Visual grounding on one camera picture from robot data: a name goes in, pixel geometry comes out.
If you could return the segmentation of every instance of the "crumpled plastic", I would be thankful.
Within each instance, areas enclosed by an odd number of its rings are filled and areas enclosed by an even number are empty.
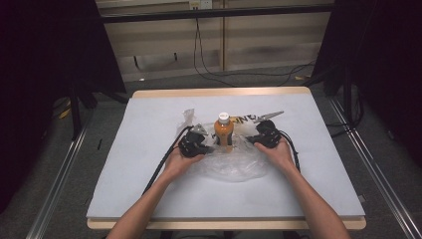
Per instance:
[[[232,136],[233,148],[228,152],[226,147],[216,144],[214,121],[200,122],[194,112],[194,109],[183,112],[185,122],[178,126],[176,134],[179,134],[186,126],[201,123],[208,132],[202,143],[212,146],[214,151],[207,153],[201,161],[194,163],[187,174],[203,175],[229,182],[243,182],[267,174],[271,165],[266,156],[246,140],[246,136],[258,133],[252,122],[235,123]]]

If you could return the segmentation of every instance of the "wooden table edge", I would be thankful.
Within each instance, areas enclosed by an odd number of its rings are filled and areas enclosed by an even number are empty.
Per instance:
[[[145,90],[133,93],[133,98],[165,97],[219,97],[219,96],[259,96],[280,94],[310,94],[306,87],[276,88],[218,88],[218,89],[179,89],[179,90]]]
[[[342,219],[348,230],[366,227],[364,216]],[[111,229],[116,220],[88,219],[88,227],[95,230]],[[221,221],[151,221],[149,230],[301,230],[309,229],[305,220],[221,220]]]

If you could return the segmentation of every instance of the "metal rail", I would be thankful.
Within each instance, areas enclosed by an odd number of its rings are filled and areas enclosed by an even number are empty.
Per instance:
[[[416,223],[412,218],[410,212],[408,211],[404,203],[401,201],[401,199],[397,196],[394,189],[391,187],[390,183],[382,173],[381,169],[379,168],[369,149],[366,147],[357,130],[354,128],[349,128],[346,125],[347,121],[343,115],[344,109],[342,108],[339,101],[335,100],[334,98],[331,98],[329,101],[338,119],[342,123],[344,123],[344,129],[348,131],[347,134],[351,142],[356,148],[360,158],[362,159],[363,164],[366,166],[366,169],[374,180],[381,195],[384,197],[385,202],[389,206],[397,222],[400,224],[403,232],[406,234],[406,237],[409,239],[422,238],[422,234],[416,226]]]
[[[44,236],[44,233],[47,229],[51,217],[53,216],[60,195],[65,186],[66,179],[68,178],[69,172],[71,171],[75,158],[77,157],[82,142],[84,141],[84,137],[87,132],[87,126],[91,122],[91,118],[94,114],[93,110],[89,111],[88,114],[88,119],[84,124],[81,132],[69,147],[68,153],[66,154],[63,164],[59,170],[59,173],[56,176],[56,179],[50,189],[49,194],[44,200],[43,207],[38,212],[37,217],[31,226],[31,229],[26,237],[27,239],[41,239]]]
[[[314,5],[294,5],[280,7],[260,7],[260,8],[222,8],[204,9],[196,11],[173,11],[157,13],[137,13],[137,14],[108,14],[102,15],[103,23],[124,23],[124,22],[145,22],[176,19],[196,19],[196,18],[218,18],[218,17],[239,17],[257,15],[277,15],[277,14],[298,14],[298,13],[319,13],[331,12],[333,10],[347,10],[359,5],[351,2],[349,4],[314,4]]]

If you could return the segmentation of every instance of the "gray carpet floor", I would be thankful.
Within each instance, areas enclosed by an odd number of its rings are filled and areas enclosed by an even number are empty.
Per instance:
[[[259,69],[253,72],[280,74],[288,73],[290,70],[291,68],[277,68]],[[312,69],[306,69],[296,75],[310,75],[311,71]],[[286,77],[233,76],[218,79],[236,87],[273,87],[282,83]],[[284,86],[298,86],[301,83],[302,81],[289,80]],[[125,96],[127,97],[137,90],[229,87],[222,83],[205,80],[198,75],[133,82],[125,85],[127,89]],[[314,85],[311,90],[325,122],[338,122],[328,98],[323,94],[322,85]],[[107,234],[106,231],[88,228],[86,213],[108,151],[121,123],[125,105],[101,94],[96,94],[96,98],[99,105],[92,110],[93,118],[88,125],[86,137],[72,166],[44,238],[102,238]],[[82,109],[83,120],[86,120],[88,114],[88,110]],[[341,130],[339,127],[329,127],[328,129],[331,133]],[[391,186],[421,228],[422,169],[411,160],[399,141],[389,137],[388,128],[369,106],[365,106],[365,115],[357,130]],[[0,215],[0,238],[26,237],[66,156],[71,144],[72,132],[70,117],[53,119],[44,140],[43,151],[39,155],[39,160],[32,173],[15,194],[6,211]],[[352,237],[405,238],[403,230],[367,172],[347,134],[335,137],[333,142],[357,195],[363,195],[365,198],[362,205],[366,213],[367,226],[363,230],[351,231]],[[148,231],[144,238],[157,238],[158,234],[156,231]],[[254,235],[255,238],[266,238],[266,236]]]

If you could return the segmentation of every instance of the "bottle cap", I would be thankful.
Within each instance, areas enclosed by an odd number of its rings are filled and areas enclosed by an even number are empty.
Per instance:
[[[227,113],[220,113],[218,115],[218,122],[220,123],[228,123],[230,120],[229,114]]]

